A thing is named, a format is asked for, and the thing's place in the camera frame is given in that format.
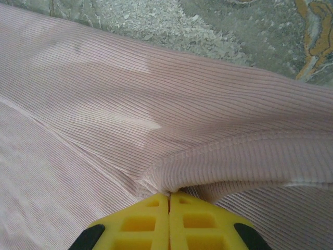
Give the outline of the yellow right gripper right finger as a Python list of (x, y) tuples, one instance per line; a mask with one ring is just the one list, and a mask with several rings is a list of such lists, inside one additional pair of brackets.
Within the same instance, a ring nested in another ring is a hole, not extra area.
[(172, 193), (170, 250), (272, 250), (254, 225), (184, 192)]

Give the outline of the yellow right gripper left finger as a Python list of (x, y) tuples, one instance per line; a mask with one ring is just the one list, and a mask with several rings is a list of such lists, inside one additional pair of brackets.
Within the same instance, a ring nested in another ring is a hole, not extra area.
[(92, 222), (68, 250), (170, 250), (168, 198), (155, 194)]

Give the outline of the pink ribbed tank top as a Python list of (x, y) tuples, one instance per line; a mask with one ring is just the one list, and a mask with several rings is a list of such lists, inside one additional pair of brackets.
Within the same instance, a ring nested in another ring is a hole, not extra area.
[(178, 190), (333, 250), (333, 88), (0, 4), (0, 250)]

